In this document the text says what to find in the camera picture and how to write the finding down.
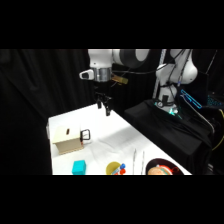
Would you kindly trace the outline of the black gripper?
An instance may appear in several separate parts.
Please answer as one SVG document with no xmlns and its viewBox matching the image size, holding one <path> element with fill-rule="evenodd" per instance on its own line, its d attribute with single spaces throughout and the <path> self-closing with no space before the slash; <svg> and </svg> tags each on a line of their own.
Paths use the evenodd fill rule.
<svg viewBox="0 0 224 224">
<path fill-rule="evenodd" d="M 106 116 L 110 116 L 111 109 L 109 107 L 109 102 L 112 100 L 110 96 L 107 96 L 105 93 L 101 93 L 98 90 L 95 91 L 95 100 L 98 106 L 98 109 L 101 109 L 102 106 L 106 109 Z"/>
</svg>

